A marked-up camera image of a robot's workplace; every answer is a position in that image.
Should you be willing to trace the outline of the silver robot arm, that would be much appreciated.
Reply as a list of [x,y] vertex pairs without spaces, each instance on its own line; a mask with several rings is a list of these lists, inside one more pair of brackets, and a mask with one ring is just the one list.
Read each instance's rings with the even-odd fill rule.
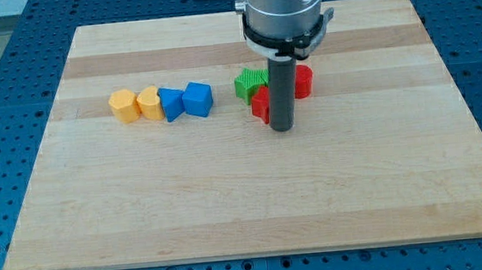
[[322,0],[238,0],[235,12],[248,27],[270,39],[287,39],[307,33],[320,19]]

